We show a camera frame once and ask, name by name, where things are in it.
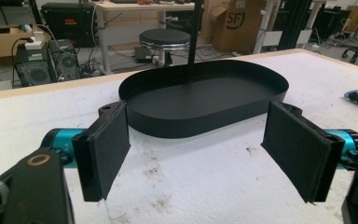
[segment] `black stool cushion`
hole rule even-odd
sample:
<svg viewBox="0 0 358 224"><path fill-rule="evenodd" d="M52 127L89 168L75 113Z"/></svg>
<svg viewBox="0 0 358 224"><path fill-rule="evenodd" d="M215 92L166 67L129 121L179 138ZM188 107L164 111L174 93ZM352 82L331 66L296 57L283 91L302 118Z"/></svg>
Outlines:
<svg viewBox="0 0 358 224"><path fill-rule="evenodd" d="M160 45L185 44L190 42L190 34L172 29L153 29L142 32L139 39Z"/></svg>

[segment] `white table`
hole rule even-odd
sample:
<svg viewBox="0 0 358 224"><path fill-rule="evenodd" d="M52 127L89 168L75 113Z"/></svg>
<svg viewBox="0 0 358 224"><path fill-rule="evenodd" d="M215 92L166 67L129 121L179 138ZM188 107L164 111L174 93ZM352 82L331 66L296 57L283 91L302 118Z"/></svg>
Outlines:
<svg viewBox="0 0 358 224"><path fill-rule="evenodd" d="M109 12L129 12L129 11L158 11L159 20L162 21L159 24L159 28L165 28L165 12L166 11L185 11L185 10L193 10L194 3L190 4L173 4L173 5L159 5L159 4L152 4L152 5L138 5L138 4L116 4L110 1L103 1L102 3L98 3L96 8L97 13L97 22L98 22L98 33L100 37L100 47L101 53L103 58L103 67L101 68L101 72L103 74L111 74L110 70L110 63L108 58L108 47L111 45L109 42L108 33L114 32L114 27L107 27L106 21L104 20L104 13ZM144 30L148 30L150 27L139 27L137 29L137 34L133 34L130 32L126 32L126 35L137 36Z"/></svg>
<svg viewBox="0 0 358 224"><path fill-rule="evenodd" d="M303 49L234 59L282 74L290 83L284 101L319 127L358 132L358 105L343 98L358 89L357 66ZM88 128L131 74L0 92L0 174L49 130ZM326 203L304 203L260 146L266 117L176 140L130 129L131 149L106 202L84 203L77 170L65 170L76 223L342 223L352 173L337 170Z"/></svg>

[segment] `cardboard box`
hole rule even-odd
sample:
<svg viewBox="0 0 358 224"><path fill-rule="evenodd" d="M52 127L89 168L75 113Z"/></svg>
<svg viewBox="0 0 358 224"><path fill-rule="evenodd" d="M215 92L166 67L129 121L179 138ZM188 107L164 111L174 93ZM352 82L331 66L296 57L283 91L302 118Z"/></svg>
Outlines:
<svg viewBox="0 0 358 224"><path fill-rule="evenodd" d="M265 6L264 0L231 0L228 7L215 7L213 47L220 52L253 52Z"/></svg>
<svg viewBox="0 0 358 224"><path fill-rule="evenodd" d="M13 48L13 44L16 40L20 38L29 38L34 34L26 33L22 29L17 27L9 27L9 26L0 26L0 57L11 57L11 49ZM45 33L45 37L47 40L50 39L50 36ZM17 45L26 43L25 40L18 41L16 46L13 49L13 55L16 55Z"/></svg>

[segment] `oval tray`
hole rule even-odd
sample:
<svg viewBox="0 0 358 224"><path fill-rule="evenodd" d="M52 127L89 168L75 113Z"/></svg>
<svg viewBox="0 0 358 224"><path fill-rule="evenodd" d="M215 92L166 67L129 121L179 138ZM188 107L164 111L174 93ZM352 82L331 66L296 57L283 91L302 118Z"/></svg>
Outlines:
<svg viewBox="0 0 358 224"><path fill-rule="evenodd" d="M220 60L139 72L118 93L133 129L184 138L267 113L269 101L282 101L288 88L264 66Z"/></svg>

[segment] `computer tower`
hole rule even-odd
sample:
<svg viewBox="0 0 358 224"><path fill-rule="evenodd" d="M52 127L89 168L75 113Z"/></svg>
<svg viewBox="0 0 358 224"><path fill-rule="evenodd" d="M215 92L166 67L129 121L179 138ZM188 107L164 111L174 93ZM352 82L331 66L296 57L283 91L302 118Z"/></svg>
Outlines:
<svg viewBox="0 0 358 224"><path fill-rule="evenodd" d="M46 45L42 49L26 49L23 45L19 45L14 67L22 87L57 82Z"/></svg>
<svg viewBox="0 0 358 224"><path fill-rule="evenodd" d="M50 49L59 81L80 79L76 51L68 39L50 40L48 48Z"/></svg>
<svg viewBox="0 0 358 224"><path fill-rule="evenodd" d="M88 3L46 3L41 12L56 39L69 39L76 48L90 48L95 47L92 36L98 26L96 15L92 20L93 9Z"/></svg>

